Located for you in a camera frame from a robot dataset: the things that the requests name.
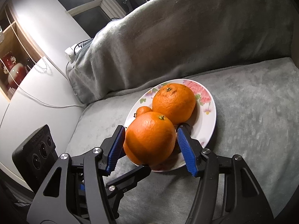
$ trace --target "large orange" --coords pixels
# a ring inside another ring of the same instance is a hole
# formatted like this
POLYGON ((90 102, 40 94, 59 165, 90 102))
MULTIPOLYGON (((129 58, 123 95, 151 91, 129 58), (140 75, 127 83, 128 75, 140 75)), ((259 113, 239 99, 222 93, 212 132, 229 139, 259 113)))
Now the large orange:
POLYGON ((170 83, 156 93, 152 110, 165 115, 174 125, 188 120, 194 110, 196 99, 189 87, 170 83))
POLYGON ((158 112, 138 116, 127 128, 124 151, 135 164, 155 166, 173 151, 175 129, 172 122, 158 112))

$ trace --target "small orange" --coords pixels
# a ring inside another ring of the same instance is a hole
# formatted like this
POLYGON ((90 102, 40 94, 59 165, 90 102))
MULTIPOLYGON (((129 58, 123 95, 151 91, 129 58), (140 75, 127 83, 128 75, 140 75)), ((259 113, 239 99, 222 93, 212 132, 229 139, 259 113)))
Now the small orange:
POLYGON ((134 114, 134 117, 138 117, 144 113, 147 113, 147 112, 152 112, 152 109, 148 106, 141 106, 137 109, 136 113, 134 114))
POLYGON ((165 115, 174 125, 188 120, 195 108, 196 99, 189 87, 170 83, 156 93, 152 110, 165 115))
POLYGON ((165 161, 175 145, 172 122, 158 112, 138 116, 127 128, 124 151, 135 164, 155 166, 165 161))

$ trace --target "gray blanket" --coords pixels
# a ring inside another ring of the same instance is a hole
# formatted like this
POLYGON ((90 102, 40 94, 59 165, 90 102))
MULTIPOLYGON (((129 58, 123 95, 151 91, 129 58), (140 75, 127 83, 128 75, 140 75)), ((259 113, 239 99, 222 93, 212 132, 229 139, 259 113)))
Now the gray blanket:
MULTIPOLYGON (((210 71, 191 79, 205 85, 216 103, 216 128, 208 147, 218 155, 242 155, 277 216, 299 184, 298 68, 290 58, 281 58, 210 71)), ((117 125, 124 124, 132 106, 146 91, 90 104, 66 152, 75 156, 100 146, 117 125)), ((134 167, 127 157, 121 158, 115 171, 104 181, 115 179, 134 167)), ((186 167, 151 173, 125 193, 117 223, 184 224, 198 181, 186 167)), ((222 197, 223 176, 219 180, 215 216, 220 213, 222 197)))
POLYGON ((150 0, 100 31, 76 56, 69 80, 88 104, 241 61, 289 56, 290 8, 289 0, 150 0))

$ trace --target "plate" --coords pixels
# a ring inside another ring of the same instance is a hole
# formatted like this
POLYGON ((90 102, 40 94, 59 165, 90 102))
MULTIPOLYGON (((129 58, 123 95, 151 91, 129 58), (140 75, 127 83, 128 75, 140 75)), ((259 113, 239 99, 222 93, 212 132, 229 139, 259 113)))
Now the plate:
MULTIPOLYGON (((197 139, 203 148, 206 147, 213 134, 216 124, 216 106, 210 92, 200 83, 189 79, 174 79, 161 83, 146 92, 129 112, 124 127, 127 129, 133 122, 134 113, 141 106, 152 108, 152 99, 158 90, 169 83, 179 83, 189 87, 195 95, 196 106, 194 111, 186 122, 191 126, 191 138, 197 139)), ((163 163, 152 167, 153 172, 167 172, 185 166, 186 163, 183 154, 180 152, 178 145, 170 157, 163 163)))

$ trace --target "vase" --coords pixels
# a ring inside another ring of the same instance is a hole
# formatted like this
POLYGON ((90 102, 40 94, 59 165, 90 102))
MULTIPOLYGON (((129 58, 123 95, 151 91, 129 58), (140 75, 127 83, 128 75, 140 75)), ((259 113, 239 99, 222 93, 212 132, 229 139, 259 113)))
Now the vase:
POLYGON ((8 83, 9 85, 14 88, 17 89, 18 85, 20 85, 20 83, 23 81, 23 79, 25 78, 27 72, 25 69, 25 66, 23 66, 22 63, 18 63, 16 64, 11 70, 10 70, 10 75, 8 75, 8 83))
POLYGON ((12 88, 17 89, 18 85, 20 85, 27 74, 26 68, 22 63, 16 62, 16 58, 13 56, 13 53, 11 51, 6 53, 2 61, 5 64, 5 67, 2 66, 3 71, 5 74, 8 74, 9 85, 12 88))
POLYGON ((5 56, 2 58, 2 61, 4 62, 8 71, 10 71, 16 64, 16 58, 13 56, 13 53, 11 51, 5 54, 5 56))

